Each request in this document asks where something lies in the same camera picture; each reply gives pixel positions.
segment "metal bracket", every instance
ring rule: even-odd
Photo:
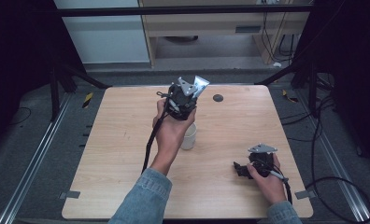
[[[315,198],[317,197],[317,194],[314,190],[304,190],[295,192],[295,196],[298,200],[304,199],[304,198]]]
[[[193,85],[188,83],[187,81],[183,80],[182,77],[178,78],[179,86],[182,88],[185,96],[190,96],[197,91],[197,88]]]
[[[264,152],[276,152],[278,151],[275,147],[270,147],[265,144],[258,144],[258,146],[249,148],[249,152],[251,153],[264,153]]]
[[[66,199],[66,198],[79,198],[80,191],[71,191],[69,190],[68,192],[61,192],[59,199]]]

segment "hand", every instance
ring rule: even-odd
[[[278,156],[275,153],[273,154],[273,163],[276,165],[276,167],[280,167]],[[251,176],[257,182],[257,185],[260,188],[264,198],[268,202],[274,204],[287,200],[284,193],[282,180],[278,179],[274,175],[269,175],[267,177],[261,176],[250,163],[247,164],[247,168],[249,169]]]
[[[162,116],[164,111],[165,99],[158,101],[158,114],[153,119],[152,126],[154,127],[158,119]],[[156,133],[156,141],[158,144],[158,153],[153,160],[151,168],[167,175],[171,163],[177,156],[179,147],[184,140],[184,135],[189,126],[194,123],[196,109],[192,111],[187,120],[176,120],[171,116],[164,118],[164,121]]]

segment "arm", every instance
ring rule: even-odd
[[[274,164],[279,168],[280,163],[276,154],[273,155],[273,159]],[[259,175],[251,164],[247,164],[247,168],[257,182],[263,196],[272,204],[267,210],[269,221],[274,224],[302,223],[292,205],[287,201],[282,181],[274,175],[267,177]]]
[[[154,127],[164,111],[164,100],[158,102]],[[138,178],[109,223],[162,223],[172,184],[166,177],[177,156],[184,135],[194,122],[195,109],[187,120],[167,116],[156,133],[158,153],[149,169]]]

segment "black cable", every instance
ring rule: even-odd
[[[276,63],[282,63],[282,62],[286,62],[288,61],[288,59],[285,59],[285,60],[280,60],[278,59],[277,57],[275,57],[275,52],[273,52],[273,48],[272,48],[272,44],[270,43],[270,39],[269,39],[269,34],[267,33],[267,30],[266,30],[266,20],[267,20],[267,12],[264,12],[263,13],[263,29],[262,29],[262,43],[263,43],[263,46],[264,48],[267,50],[267,53],[269,54],[269,57]],[[269,47],[270,49],[266,46],[266,44],[264,43],[264,39],[263,39],[263,36],[266,35],[267,37],[267,42],[269,44]]]
[[[304,115],[304,114],[306,114],[306,112],[302,112],[302,113],[295,114],[295,115],[289,115],[287,117],[280,118],[280,119],[291,119],[291,118],[295,118],[295,117],[298,117],[298,116],[301,116],[301,115]]]
[[[16,122],[13,122],[13,123],[9,123],[9,125],[16,125],[16,124],[20,124],[20,123],[22,123],[22,122],[24,122],[25,120],[27,120],[28,118],[30,118],[30,116],[31,116],[31,109],[30,108],[28,108],[28,107],[19,107],[19,109],[26,109],[26,110],[28,110],[28,115],[25,117],[25,119],[22,119],[22,120],[20,120],[20,121],[16,121]]]
[[[292,62],[292,55],[293,55],[293,39],[294,39],[295,35],[292,35],[292,39],[291,39],[291,46],[290,46],[290,53],[288,54],[288,66],[291,65],[291,62]]]
[[[288,140],[292,140],[292,141],[297,141],[297,142],[311,142],[312,140],[305,140],[305,139],[297,139],[297,138],[291,138],[291,137],[288,137],[287,138]]]
[[[290,202],[292,204],[292,194],[291,194],[291,187],[290,187],[290,184],[288,183],[289,181],[289,178],[285,177],[284,174],[281,172],[280,168],[278,168],[275,164],[273,164],[276,169],[274,169],[276,172],[280,173],[282,176],[283,176],[283,183],[284,183],[284,186],[285,186],[285,190],[287,192],[287,200],[288,202]]]
[[[282,46],[282,44],[284,42],[285,35],[283,35],[283,37],[281,37],[280,44],[278,45],[278,53],[281,56],[285,56],[285,57],[292,56],[292,54],[293,54],[293,40],[294,40],[294,38],[295,38],[295,35],[292,35],[290,50],[281,50],[281,46]]]
[[[334,105],[334,104],[330,104],[330,105],[327,105],[327,106],[325,106],[325,107],[322,107],[322,105],[323,104],[320,104],[320,108],[316,108],[316,110],[319,110],[319,109],[322,109],[322,110],[324,110],[325,108],[327,108],[327,107],[329,107],[329,106],[331,106],[331,105]],[[288,117],[286,117],[286,118],[282,118],[282,119],[289,119],[289,118],[293,118],[293,117],[296,117],[296,116],[299,116],[299,115],[303,115],[303,114],[305,114],[306,112],[304,112],[304,113],[300,113],[300,114],[297,114],[297,115],[291,115],[291,116],[288,116]],[[281,123],[281,125],[290,125],[290,124],[294,124],[294,123],[297,123],[297,122],[299,122],[299,121],[301,121],[301,120],[303,120],[303,119],[306,119],[306,118],[308,118],[310,115],[313,115],[313,112],[310,112],[310,113],[308,113],[308,114],[306,114],[305,116],[303,116],[303,117],[301,117],[301,118],[299,118],[299,119],[296,119],[296,120],[293,120],[293,121],[289,121],[289,122],[287,122],[287,123]]]
[[[337,176],[327,176],[327,177],[323,177],[323,178],[319,178],[319,179],[316,179],[315,177],[315,165],[314,165],[314,155],[315,155],[315,145],[316,145],[316,140],[317,140],[317,132],[319,130],[319,127],[320,127],[320,124],[321,124],[321,118],[320,118],[320,115],[321,115],[321,109],[322,109],[322,106],[323,104],[326,103],[326,99],[328,97],[324,98],[322,101],[321,101],[321,104],[319,105],[319,109],[317,110],[317,125],[316,125],[316,130],[314,132],[314,135],[313,135],[313,142],[312,142],[312,145],[311,145],[311,175],[312,175],[312,182],[310,184],[308,184],[306,186],[306,189],[310,188],[311,186],[313,186],[315,192],[316,192],[316,195],[317,197],[320,199],[321,203],[330,211],[332,212],[334,215],[336,215],[337,217],[340,217],[342,218],[343,220],[347,221],[347,222],[350,222],[350,223],[367,223],[370,221],[370,216],[367,220],[364,220],[364,221],[354,221],[354,220],[351,220],[351,219],[348,219],[346,217],[343,217],[341,215],[339,215],[332,207],[330,207],[328,205],[327,202],[325,202],[321,196],[320,196],[320,193],[319,193],[319,190],[317,188],[317,183],[322,181],[322,180],[327,180],[327,179],[335,179],[335,180],[341,180],[341,181],[344,181],[344,182],[347,182],[348,184],[351,184],[351,186],[355,187],[362,195],[363,197],[369,202],[369,205],[370,205],[370,199],[368,198],[368,196],[366,195],[366,193],[364,193],[362,190],[360,190],[360,188],[358,188],[355,184],[351,183],[350,181],[344,179],[344,178],[340,178],[340,177],[337,177]]]
[[[368,201],[369,203],[369,209],[370,209],[370,199],[368,197],[368,195],[362,190],[360,189],[359,187],[357,187],[354,183],[348,181],[347,179],[344,179],[344,178],[341,178],[341,177],[337,177],[337,176],[325,176],[325,177],[322,177],[322,178],[319,178],[319,179],[316,179],[314,180],[312,183],[308,184],[305,188],[308,189],[310,188],[311,186],[316,186],[317,183],[321,182],[321,181],[325,181],[325,180],[340,180],[340,181],[343,181],[343,182],[346,182],[347,184],[350,184],[352,187],[354,187],[356,190],[358,190],[362,196]],[[347,221],[347,222],[350,222],[350,223],[368,223],[370,222],[370,215],[369,215],[369,218],[367,220],[364,220],[364,221],[354,221],[354,220],[351,220],[349,218],[346,218],[346,217],[343,217],[341,215],[339,215],[334,209],[332,209],[327,202],[325,202],[321,196],[319,195],[318,191],[317,191],[317,188],[315,188],[315,192],[319,198],[319,200],[321,201],[321,203],[330,211],[332,212],[333,214],[335,214],[336,216],[342,218],[343,220]]]
[[[166,96],[166,99],[165,99],[165,102],[164,102],[164,110],[163,110],[163,113],[160,116],[160,118],[156,121],[156,124],[153,127],[152,133],[150,134],[150,137],[149,137],[149,140],[148,140],[148,143],[147,143],[147,146],[146,146],[144,165],[142,167],[141,174],[144,173],[145,169],[147,169],[148,161],[149,161],[150,149],[152,147],[152,143],[153,143],[153,140],[155,139],[156,133],[159,131],[159,129],[160,129],[162,123],[163,123],[164,118],[168,116],[168,115],[165,114],[165,112],[166,112],[166,109],[167,109],[167,106],[168,106],[168,101],[169,101],[170,93],[167,94],[167,95],[165,95],[165,96]]]
[[[317,74],[317,81],[318,81],[317,87],[320,90],[332,91],[334,89],[334,86],[331,84],[331,80],[330,80],[329,76],[328,76],[328,81],[326,81],[322,77],[320,77],[319,74]]]
[[[331,78],[330,78],[330,74],[327,74],[326,73],[326,75],[327,75],[327,78],[328,78],[328,83],[329,83],[329,85],[332,87],[332,89],[334,88],[334,86],[333,86],[333,84],[332,84],[332,81],[331,81]]]

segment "denim sleeve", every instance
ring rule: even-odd
[[[171,187],[165,175],[146,169],[108,223],[162,223]]]
[[[275,203],[267,210],[267,217],[273,224],[302,223],[292,205],[288,201]]]

